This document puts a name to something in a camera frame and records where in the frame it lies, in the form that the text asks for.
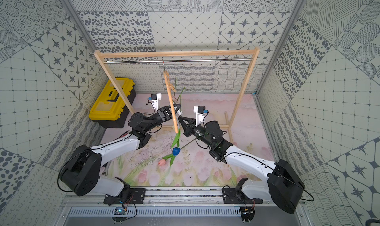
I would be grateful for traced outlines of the wooden clothes rack frame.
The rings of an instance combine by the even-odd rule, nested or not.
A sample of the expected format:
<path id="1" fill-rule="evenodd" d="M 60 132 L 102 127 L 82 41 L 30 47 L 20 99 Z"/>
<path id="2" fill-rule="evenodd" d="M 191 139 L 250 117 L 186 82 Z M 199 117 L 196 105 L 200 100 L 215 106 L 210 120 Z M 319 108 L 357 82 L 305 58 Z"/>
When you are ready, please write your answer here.
<path id="1" fill-rule="evenodd" d="M 241 89 L 233 110 L 233 113 L 231 115 L 231 118 L 228 119 L 227 112 L 225 112 L 225 118 L 226 118 L 226 125 L 222 125 L 222 128 L 227 128 L 227 132 L 229 135 L 229 140 L 233 142 L 233 135 L 232 135 L 232 125 L 233 121 L 236 117 L 238 108 L 240 106 L 240 103 L 242 101 L 243 95 L 245 93 L 245 90 L 247 88 L 247 85 L 249 83 L 249 79 L 251 77 L 251 74 L 254 70 L 255 63 L 257 61 L 257 58 L 259 56 L 260 49 L 256 47 L 253 50 L 218 50 L 218 51 L 177 51 L 177 52 L 139 52 L 139 53 L 102 53 L 99 50 L 94 51 L 94 57 L 96 58 L 97 62 L 100 64 L 102 70 L 105 72 L 111 83 L 116 88 L 117 92 L 120 94 L 120 97 L 130 110 L 131 114 L 134 114 L 134 108 L 127 99 L 127 96 L 124 94 L 124 91 L 122 90 L 121 86 L 119 85 L 116 77 L 114 76 L 113 72 L 111 71 L 110 67 L 104 63 L 105 58 L 147 58 L 147 57 L 205 57 L 205 56 L 232 56 L 232 55 L 251 55 L 250 59 L 253 59 L 250 61 L 248 65 L 248 69 L 246 71 L 244 80 L 241 85 Z"/>

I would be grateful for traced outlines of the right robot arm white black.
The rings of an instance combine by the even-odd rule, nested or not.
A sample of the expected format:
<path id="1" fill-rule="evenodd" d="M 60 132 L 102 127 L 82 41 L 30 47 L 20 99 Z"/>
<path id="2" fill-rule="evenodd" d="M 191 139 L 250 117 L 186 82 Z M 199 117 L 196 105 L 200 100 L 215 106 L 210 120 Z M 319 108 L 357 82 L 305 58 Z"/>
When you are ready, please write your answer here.
<path id="1" fill-rule="evenodd" d="M 178 120 L 184 135 L 195 136 L 206 144 L 209 154 L 217 162 L 239 167 L 262 180 L 262 185 L 256 185 L 252 180 L 243 180 L 238 185 L 238 191 L 246 198 L 271 200 L 283 211 L 295 213 L 305 185 L 287 161 L 265 160 L 239 149 L 223 137 L 217 121 L 202 126 L 197 125 L 194 118 L 181 116 Z"/>

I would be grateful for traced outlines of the left green circuit board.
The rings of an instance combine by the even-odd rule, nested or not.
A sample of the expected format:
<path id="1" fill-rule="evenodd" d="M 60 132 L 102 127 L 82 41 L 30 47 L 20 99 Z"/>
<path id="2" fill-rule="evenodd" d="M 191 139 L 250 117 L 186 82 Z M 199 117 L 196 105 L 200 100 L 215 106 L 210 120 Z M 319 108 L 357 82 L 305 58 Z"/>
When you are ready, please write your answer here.
<path id="1" fill-rule="evenodd" d="M 128 215 L 126 214 L 126 211 L 123 208 L 117 207 L 115 208 L 111 218 L 115 223 L 122 223 L 123 221 L 128 219 Z"/>

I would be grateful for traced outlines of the metal rack rod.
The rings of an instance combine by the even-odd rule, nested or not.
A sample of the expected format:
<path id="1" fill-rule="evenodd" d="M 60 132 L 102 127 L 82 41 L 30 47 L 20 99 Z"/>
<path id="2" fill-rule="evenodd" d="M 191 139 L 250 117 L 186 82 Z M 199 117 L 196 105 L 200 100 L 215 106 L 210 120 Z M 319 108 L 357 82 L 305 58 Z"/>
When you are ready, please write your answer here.
<path id="1" fill-rule="evenodd" d="M 105 64 L 133 64 L 133 63 L 180 63 L 180 62 L 220 62 L 220 61 L 252 61 L 253 59 L 207 59 L 207 60 L 161 60 L 161 61 L 105 61 Z"/>

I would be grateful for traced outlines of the floral pink table mat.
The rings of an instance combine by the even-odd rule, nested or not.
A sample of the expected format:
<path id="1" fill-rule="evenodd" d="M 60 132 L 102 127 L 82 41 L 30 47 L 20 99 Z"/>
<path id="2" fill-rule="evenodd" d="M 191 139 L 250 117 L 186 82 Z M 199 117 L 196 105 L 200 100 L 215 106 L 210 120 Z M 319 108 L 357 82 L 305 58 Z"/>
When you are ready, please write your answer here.
<path id="1" fill-rule="evenodd" d="M 225 125 L 227 112 L 230 119 L 237 94 L 183 94 L 182 111 L 185 117 L 194 118 L 194 106 L 203 105 L 209 111 L 205 121 L 216 120 Z M 249 172 L 211 157 L 206 145 L 194 140 L 176 156 L 173 165 L 158 166 L 162 157 L 172 153 L 175 131 L 172 121 L 154 128 L 149 143 L 142 149 L 124 154 L 110 162 L 108 175 L 120 177 L 136 186 L 234 186 L 240 179 L 257 177 Z M 238 148 L 266 160 L 274 160 L 254 98 L 244 95 L 232 125 L 233 144 Z M 180 136 L 180 146 L 195 139 Z"/>

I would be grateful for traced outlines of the aluminium mounting rail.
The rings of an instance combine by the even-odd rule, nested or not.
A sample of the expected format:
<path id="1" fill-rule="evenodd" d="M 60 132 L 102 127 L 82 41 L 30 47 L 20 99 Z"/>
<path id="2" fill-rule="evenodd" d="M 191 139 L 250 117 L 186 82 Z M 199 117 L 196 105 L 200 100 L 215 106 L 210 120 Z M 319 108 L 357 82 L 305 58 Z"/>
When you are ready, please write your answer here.
<path id="1" fill-rule="evenodd" d="M 180 187 L 180 188 L 170 188 L 170 187 L 159 187 L 159 188 L 149 188 L 145 193 L 145 198 L 143 204 L 137 204 L 137 206 L 216 206 L 223 205 L 223 187 Z M 105 205 L 104 202 L 105 195 L 100 193 L 89 193 L 85 196 L 76 196 L 74 193 L 68 193 L 65 197 L 64 204 L 67 203 L 70 206 L 97 206 Z M 268 196 L 256 196 L 248 198 L 260 198 L 263 199 L 263 204 L 269 204 L 270 206 L 275 206 L 276 204 L 272 201 L 272 198 Z"/>

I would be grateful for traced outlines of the right black circuit board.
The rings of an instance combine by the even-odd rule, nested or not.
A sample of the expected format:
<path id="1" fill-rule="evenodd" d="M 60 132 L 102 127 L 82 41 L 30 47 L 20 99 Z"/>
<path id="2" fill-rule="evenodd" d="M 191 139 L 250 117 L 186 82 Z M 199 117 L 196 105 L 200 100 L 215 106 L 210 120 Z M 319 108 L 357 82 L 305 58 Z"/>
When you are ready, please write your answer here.
<path id="1" fill-rule="evenodd" d="M 240 207 L 240 216 L 244 224 L 250 224 L 255 216 L 255 209 L 252 207 Z"/>

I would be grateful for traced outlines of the yellow black toolbox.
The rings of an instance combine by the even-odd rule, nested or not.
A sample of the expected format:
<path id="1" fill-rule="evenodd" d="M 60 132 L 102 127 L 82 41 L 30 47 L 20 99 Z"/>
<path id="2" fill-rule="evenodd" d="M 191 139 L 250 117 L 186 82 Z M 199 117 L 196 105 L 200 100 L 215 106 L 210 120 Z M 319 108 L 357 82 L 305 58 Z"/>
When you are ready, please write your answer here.
<path id="1" fill-rule="evenodd" d="M 104 128 L 123 128 L 130 110 L 108 81 L 90 110 L 89 118 Z"/>

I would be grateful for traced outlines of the pink artificial tulip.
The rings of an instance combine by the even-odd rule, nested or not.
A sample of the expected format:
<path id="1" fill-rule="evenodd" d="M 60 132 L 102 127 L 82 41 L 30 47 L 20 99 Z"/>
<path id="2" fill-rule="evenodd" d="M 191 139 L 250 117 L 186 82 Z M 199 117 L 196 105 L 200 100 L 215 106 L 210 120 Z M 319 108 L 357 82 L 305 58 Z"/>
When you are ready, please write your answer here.
<path id="1" fill-rule="evenodd" d="M 195 139 L 193 139 L 192 141 L 190 141 L 189 143 L 185 144 L 184 146 L 180 146 L 180 151 L 182 149 L 184 149 L 186 146 L 188 146 L 190 143 L 192 143 Z M 173 162 L 175 160 L 176 156 L 173 156 L 173 154 L 169 154 L 165 157 L 162 157 L 159 162 L 158 162 L 158 166 L 164 166 L 166 165 L 167 163 L 169 163 L 169 166 L 172 166 L 173 165 Z"/>

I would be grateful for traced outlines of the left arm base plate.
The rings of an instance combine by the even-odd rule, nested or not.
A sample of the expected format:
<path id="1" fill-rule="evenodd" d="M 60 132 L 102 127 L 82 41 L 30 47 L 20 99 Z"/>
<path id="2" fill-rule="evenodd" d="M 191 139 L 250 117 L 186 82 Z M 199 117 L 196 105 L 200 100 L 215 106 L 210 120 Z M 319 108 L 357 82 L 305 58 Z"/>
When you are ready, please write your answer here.
<path id="1" fill-rule="evenodd" d="M 126 188 L 118 196 L 106 195 L 103 204 L 108 206 L 126 203 L 143 204 L 146 191 L 146 188 Z"/>

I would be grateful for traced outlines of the silver combination wrench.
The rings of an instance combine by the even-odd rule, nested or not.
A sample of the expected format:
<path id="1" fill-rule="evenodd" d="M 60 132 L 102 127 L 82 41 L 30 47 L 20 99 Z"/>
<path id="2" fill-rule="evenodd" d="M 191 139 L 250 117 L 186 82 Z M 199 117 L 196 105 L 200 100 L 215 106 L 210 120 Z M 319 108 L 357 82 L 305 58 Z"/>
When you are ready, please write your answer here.
<path id="1" fill-rule="evenodd" d="M 102 175 L 107 176 L 107 175 L 108 175 L 109 168 L 110 168 L 110 163 L 106 163 L 106 164 L 103 166 Z"/>

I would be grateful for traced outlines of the yellow artificial tulip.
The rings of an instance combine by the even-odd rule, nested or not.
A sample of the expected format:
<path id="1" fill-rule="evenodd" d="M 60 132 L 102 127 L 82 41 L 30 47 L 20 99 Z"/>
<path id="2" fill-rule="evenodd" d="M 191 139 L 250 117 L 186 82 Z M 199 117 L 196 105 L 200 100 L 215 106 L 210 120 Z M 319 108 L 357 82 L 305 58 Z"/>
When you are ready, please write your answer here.
<path id="1" fill-rule="evenodd" d="M 175 91 L 173 91 L 172 98 L 173 102 L 177 104 L 181 102 L 182 93 L 186 90 L 186 87 L 180 86 L 179 82 L 177 81 L 177 78 L 175 78 L 174 89 Z"/>

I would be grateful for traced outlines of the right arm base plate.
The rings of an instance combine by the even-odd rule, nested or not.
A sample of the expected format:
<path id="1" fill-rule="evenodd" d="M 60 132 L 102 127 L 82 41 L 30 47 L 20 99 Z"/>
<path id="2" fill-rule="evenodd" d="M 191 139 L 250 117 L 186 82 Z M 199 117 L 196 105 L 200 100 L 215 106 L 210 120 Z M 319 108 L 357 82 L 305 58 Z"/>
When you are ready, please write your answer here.
<path id="1" fill-rule="evenodd" d="M 263 204 L 263 199 L 247 198 L 242 193 L 237 193 L 235 188 L 224 187 L 222 188 L 222 194 L 223 194 L 224 204 L 246 204 L 246 205 L 252 205 L 253 203 Z"/>

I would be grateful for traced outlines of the wooden curved clothes hanger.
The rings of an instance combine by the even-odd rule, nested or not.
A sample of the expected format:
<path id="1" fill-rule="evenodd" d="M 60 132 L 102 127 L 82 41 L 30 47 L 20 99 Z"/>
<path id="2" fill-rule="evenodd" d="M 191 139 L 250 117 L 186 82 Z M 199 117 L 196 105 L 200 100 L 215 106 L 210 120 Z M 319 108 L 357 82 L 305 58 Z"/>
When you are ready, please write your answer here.
<path id="1" fill-rule="evenodd" d="M 175 90 L 174 86 L 171 84 L 170 75 L 166 71 L 165 68 L 164 68 L 163 75 L 164 75 L 164 81 L 165 81 L 167 94 L 168 94 L 168 98 L 169 98 L 169 103 L 170 103 L 170 108 L 171 108 L 171 113 L 172 113 L 173 127 L 175 130 L 175 133 L 178 134 L 179 133 L 178 122 L 177 122 L 177 117 L 176 117 L 176 112 L 175 112 L 175 107 L 174 107 L 174 101 L 173 101 L 173 97 L 172 97 L 172 91 L 175 92 L 176 90 Z"/>

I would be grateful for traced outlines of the blue artificial tulip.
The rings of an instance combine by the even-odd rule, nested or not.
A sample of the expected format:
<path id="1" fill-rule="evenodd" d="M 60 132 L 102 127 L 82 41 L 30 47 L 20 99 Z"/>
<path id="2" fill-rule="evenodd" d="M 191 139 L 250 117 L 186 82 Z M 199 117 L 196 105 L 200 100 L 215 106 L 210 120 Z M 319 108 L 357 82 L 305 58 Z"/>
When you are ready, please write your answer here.
<path id="1" fill-rule="evenodd" d="M 180 135 L 181 132 L 180 129 L 178 129 L 171 146 L 173 156 L 177 156 L 180 153 Z"/>

